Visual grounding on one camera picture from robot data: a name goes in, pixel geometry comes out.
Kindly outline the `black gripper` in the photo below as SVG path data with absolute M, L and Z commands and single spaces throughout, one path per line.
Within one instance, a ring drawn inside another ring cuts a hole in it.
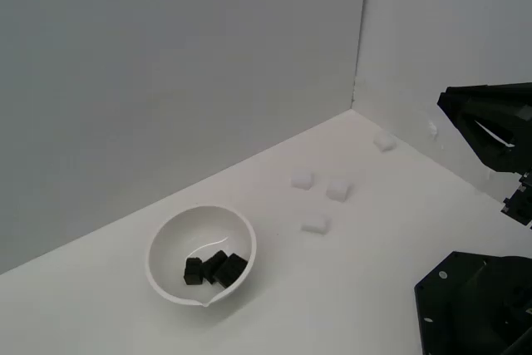
M 449 86 L 437 105 L 480 161 L 497 172 L 525 173 L 502 213 L 531 223 L 531 83 Z

